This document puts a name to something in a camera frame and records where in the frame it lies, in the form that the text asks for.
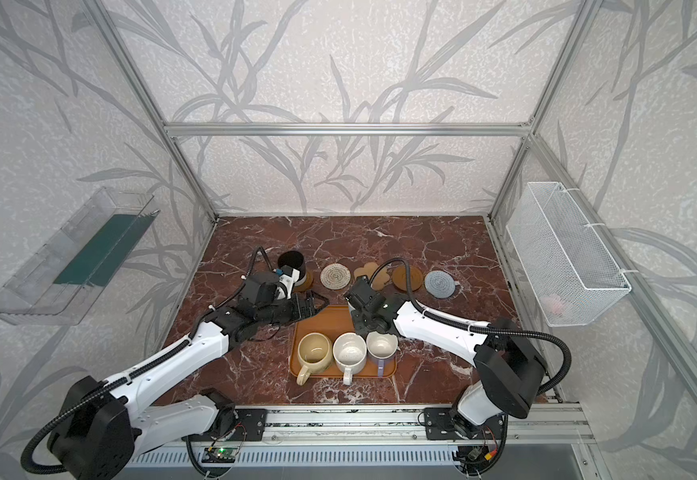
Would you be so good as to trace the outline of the brown rectangular serving tray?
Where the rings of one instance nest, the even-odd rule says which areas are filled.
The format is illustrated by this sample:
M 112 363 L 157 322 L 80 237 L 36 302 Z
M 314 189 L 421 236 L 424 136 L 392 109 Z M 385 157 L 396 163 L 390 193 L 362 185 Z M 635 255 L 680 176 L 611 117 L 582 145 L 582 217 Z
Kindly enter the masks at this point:
M 300 344 L 300 340 L 304 336 L 314 332 L 324 334 L 331 342 L 336 341 L 344 333 L 355 333 L 348 306 L 328 306 L 320 314 L 296 323 L 294 340 L 292 340 L 292 352 L 290 352 L 290 375 L 293 378 L 298 377 L 298 373 L 302 369 L 300 360 L 298 360 L 298 344 Z M 396 358 L 396 356 L 392 357 L 384 365 L 383 375 L 378 377 L 378 366 L 368 357 L 364 368 L 354 375 L 353 378 L 390 378 L 394 376 L 397 369 Z M 344 374 L 342 374 L 340 368 L 332 363 L 326 371 L 312 375 L 310 378 L 342 380 L 342 376 Z

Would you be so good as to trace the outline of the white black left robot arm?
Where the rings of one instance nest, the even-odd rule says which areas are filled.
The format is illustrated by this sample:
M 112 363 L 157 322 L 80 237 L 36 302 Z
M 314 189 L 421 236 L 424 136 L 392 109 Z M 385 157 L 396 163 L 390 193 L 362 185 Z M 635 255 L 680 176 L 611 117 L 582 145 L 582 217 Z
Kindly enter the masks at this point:
M 58 417 L 38 436 L 58 460 L 46 472 L 112 479 L 144 452 L 228 422 L 232 402 L 218 392 L 168 406 L 154 403 L 204 365 L 252 340 L 258 329 L 314 317 L 330 303 L 318 293 L 295 292 L 292 284 L 286 272 L 250 274 L 232 298 L 200 316 L 174 344 L 102 381 L 86 376 L 76 382 Z

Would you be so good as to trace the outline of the clear plastic wall shelf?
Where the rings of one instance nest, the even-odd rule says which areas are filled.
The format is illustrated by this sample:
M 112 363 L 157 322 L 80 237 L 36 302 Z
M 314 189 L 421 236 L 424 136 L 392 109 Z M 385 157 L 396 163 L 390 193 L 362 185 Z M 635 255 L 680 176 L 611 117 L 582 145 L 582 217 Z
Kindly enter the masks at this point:
M 80 324 L 158 214 L 152 194 L 98 189 L 0 288 L 0 320 Z

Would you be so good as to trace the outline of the brown round wooden coaster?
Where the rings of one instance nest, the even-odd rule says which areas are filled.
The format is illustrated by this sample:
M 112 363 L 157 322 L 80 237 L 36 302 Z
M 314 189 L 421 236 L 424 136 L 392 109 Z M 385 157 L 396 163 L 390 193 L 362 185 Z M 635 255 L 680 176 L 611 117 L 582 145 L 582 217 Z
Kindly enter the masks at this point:
M 421 272 L 421 270 L 414 265 L 410 266 L 409 269 L 406 269 L 404 265 L 398 266 L 398 268 L 395 268 L 392 272 L 391 276 L 391 281 L 396 289 L 399 291 L 406 291 L 406 287 L 408 284 L 407 281 L 407 275 L 406 273 L 410 273 L 410 287 L 412 291 L 418 290 L 424 282 L 424 276 Z

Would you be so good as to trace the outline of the black mug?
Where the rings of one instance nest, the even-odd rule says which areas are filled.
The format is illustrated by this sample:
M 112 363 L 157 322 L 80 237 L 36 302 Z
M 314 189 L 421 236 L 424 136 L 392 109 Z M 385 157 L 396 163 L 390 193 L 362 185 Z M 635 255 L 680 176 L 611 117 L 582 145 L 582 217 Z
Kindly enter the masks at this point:
M 286 251 L 278 256 L 278 268 L 290 267 L 293 270 L 298 270 L 300 276 L 296 281 L 296 286 L 300 286 L 306 282 L 306 260 L 304 254 L 298 250 Z

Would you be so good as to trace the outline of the white and purple mug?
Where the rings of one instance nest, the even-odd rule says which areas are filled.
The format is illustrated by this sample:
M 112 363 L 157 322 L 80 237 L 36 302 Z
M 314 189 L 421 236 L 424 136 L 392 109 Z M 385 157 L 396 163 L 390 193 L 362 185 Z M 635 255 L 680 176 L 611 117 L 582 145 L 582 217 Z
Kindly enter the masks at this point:
M 369 332 L 365 343 L 368 358 L 375 365 L 376 376 L 382 378 L 386 367 L 394 360 L 398 350 L 398 338 L 393 334 Z

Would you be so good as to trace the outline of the beige yellow mug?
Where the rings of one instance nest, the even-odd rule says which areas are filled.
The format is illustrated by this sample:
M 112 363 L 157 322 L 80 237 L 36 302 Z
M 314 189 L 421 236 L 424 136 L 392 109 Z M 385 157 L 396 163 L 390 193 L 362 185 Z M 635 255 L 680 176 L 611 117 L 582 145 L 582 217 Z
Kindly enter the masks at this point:
M 296 348 L 300 371 L 296 384 L 302 386 L 314 375 L 318 375 L 330 367 L 334 354 L 332 354 L 332 342 L 322 333 L 312 332 L 306 334 Z

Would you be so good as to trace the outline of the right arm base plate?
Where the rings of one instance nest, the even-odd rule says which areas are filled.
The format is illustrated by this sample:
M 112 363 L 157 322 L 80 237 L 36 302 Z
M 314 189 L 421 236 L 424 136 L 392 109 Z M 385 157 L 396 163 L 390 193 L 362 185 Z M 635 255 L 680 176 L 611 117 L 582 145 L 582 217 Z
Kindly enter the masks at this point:
M 491 441 L 498 440 L 503 435 L 506 420 L 504 414 L 498 414 L 488 418 L 484 424 L 475 425 L 455 413 L 453 408 L 428 407 L 422 410 L 419 423 L 425 430 L 426 439 L 430 441 Z

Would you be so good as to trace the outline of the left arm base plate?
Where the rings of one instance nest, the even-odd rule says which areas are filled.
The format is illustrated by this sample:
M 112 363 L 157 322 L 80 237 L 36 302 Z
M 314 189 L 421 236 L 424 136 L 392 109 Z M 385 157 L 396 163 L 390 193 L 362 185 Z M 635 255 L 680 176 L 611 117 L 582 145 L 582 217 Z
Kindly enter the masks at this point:
M 210 428 L 202 434 L 188 436 L 191 442 L 258 442 L 262 441 L 268 410 L 258 408 L 222 409 Z

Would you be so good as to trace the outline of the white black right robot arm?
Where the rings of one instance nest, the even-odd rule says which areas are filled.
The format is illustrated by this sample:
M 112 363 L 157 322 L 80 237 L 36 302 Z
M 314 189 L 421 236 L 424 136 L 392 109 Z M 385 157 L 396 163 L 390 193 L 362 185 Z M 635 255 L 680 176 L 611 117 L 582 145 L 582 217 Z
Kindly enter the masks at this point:
M 545 376 L 546 363 L 527 334 L 509 320 L 469 321 L 427 308 L 402 294 L 385 296 L 365 276 L 344 295 L 357 332 L 392 334 L 432 344 L 467 361 L 477 372 L 450 409 L 463 436 L 505 415 L 528 416 Z

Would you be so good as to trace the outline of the left green circuit board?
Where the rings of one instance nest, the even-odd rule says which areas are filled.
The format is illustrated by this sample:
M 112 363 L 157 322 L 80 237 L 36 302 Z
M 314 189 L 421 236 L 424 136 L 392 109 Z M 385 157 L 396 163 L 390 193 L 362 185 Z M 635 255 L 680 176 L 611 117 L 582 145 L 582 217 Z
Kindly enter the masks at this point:
M 203 464 L 232 464 L 240 450 L 237 447 L 208 447 L 202 453 Z

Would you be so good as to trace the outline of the grey round woven coaster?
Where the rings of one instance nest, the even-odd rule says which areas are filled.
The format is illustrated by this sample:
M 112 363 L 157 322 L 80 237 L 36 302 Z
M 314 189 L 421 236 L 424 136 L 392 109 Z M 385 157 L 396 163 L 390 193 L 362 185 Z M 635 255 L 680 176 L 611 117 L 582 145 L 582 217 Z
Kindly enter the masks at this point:
M 447 299 L 456 294 L 458 283 L 447 272 L 435 270 L 424 277 L 426 291 L 437 299 Z

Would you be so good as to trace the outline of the cork flower-shaped coaster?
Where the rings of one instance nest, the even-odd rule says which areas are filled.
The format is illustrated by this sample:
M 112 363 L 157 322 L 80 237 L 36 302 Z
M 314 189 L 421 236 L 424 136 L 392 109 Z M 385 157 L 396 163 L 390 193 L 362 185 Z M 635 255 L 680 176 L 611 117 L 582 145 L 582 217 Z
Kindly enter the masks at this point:
M 372 283 L 379 277 L 379 266 L 375 262 L 367 262 L 364 266 L 354 270 L 353 277 L 355 280 L 365 277 L 369 283 Z

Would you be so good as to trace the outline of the pink object in basket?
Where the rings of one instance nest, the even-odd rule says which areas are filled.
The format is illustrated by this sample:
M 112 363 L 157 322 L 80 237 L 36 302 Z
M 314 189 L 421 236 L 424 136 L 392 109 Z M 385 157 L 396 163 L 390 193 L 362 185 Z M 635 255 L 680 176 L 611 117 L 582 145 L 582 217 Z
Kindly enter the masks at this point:
M 568 303 L 557 294 L 551 294 L 540 298 L 540 303 L 549 315 L 562 317 L 568 308 Z

